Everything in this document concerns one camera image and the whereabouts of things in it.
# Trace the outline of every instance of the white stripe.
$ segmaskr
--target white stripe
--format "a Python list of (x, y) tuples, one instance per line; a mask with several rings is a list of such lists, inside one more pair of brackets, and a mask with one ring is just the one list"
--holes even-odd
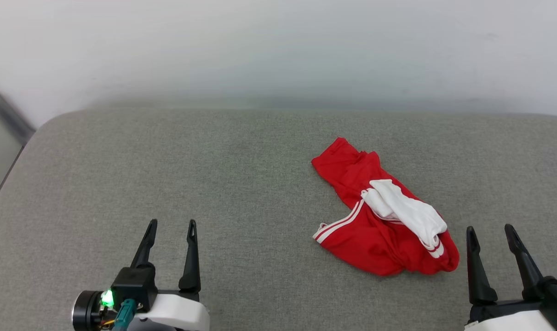
[(335, 221), (332, 224), (325, 224), (325, 223), (321, 223), (319, 225), (319, 229), (317, 230), (317, 232), (315, 232), (315, 234), (313, 235), (313, 239), (317, 239), (317, 236), (321, 233), (321, 231), (325, 230), (325, 228), (328, 228), (330, 226), (335, 226), (341, 222), (344, 222), (345, 220), (347, 220), (352, 214), (354, 214), (354, 212), (356, 211), (356, 208), (358, 208), (358, 204), (360, 204), (360, 201), (358, 201), (356, 203), (356, 205), (354, 205), (354, 208), (352, 208), (352, 211), (350, 212), (350, 214), (348, 214), (348, 216), (342, 218), (339, 221)]
[(358, 216), (358, 213), (360, 212), (360, 210), (362, 209), (362, 205), (364, 204), (364, 200), (360, 201), (360, 204), (358, 205), (358, 208), (356, 209), (356, 211), (354, 212), (354, 214), (352, 214), (352, 217), (350, 217), (349, 220), (347, 220), (346, 222), (342, 222), (334, 227), (332, 227), (331, 229), (325, 231), (324, 234), (322, 234), (318, 239), (317, 242), (318, 243), (322, 243), (325, 238), (329, 237), (329, 235), (331, 235), (335, 230), (338, 230), (339, 228), (341, 228), (342, 226), (345, 226), (347, 224), (350, 224), (354, 218), (356, 218), (356, 216)]

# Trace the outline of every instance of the red cloth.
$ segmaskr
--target red cloth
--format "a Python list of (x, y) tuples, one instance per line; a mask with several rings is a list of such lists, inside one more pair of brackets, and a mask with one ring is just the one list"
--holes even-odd
[(459, 264), (459, 251), (448, 231), (438, 235), (444, 253), (434, 258), (406, 226), (383, 221), (362, 201), (360, 192), (371, 187), (370, 180), (391, 179), (403, 195), (417, 199), (396, 178), (388, 174), (375, 152), (358, 152), (346, 139), (337, 138), (311, 163), (317, 173), (335, 189), (352, 213), (338, 222), (322, 224), (314, 238), (335, 256), (380, 276), (404, 269), (434, 274), (451, 272)]

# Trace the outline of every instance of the gray fabric surface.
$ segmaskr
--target gray fabric surface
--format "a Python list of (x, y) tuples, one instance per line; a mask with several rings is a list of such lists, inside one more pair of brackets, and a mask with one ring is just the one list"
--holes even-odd
[[(378, 277), (322, 249), (348, 214), (310, 160), (337, 136), (445, 218), (459, 268)], [(198, 224), (213, 331), (442, 330), (468, 319), (473, 225), (500, 299), (521, 281), (509, 222), (557, 277), (557, 117), (125, 109), (62, 115), (24, 149), (0, 192), (0, 330), (70, 330), (84, 289), (131, 262), (151, 218), (156, 283), (174, 289)]]

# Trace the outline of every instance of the green led light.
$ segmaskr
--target green led light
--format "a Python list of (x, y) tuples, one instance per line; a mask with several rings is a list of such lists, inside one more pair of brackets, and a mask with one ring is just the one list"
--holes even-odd
[(113, 299), (113, 291), (108, 289), (104, 291), (100, 296), (100, 303), (103, 306), (107, 306), (108, 308), (112, 308), (115, 305), (115, 300)]

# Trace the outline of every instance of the clothing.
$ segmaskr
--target clothing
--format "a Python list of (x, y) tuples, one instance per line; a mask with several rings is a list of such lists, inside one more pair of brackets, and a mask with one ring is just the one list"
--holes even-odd
[(380, 276), (404, 269), (453, 271), (459, 252), (447, 226), (380, 166), (375, 152), (358, 152), (338, 138), (311, 162), (352, 212), (321, 224), (314, 239), (342, 260)]

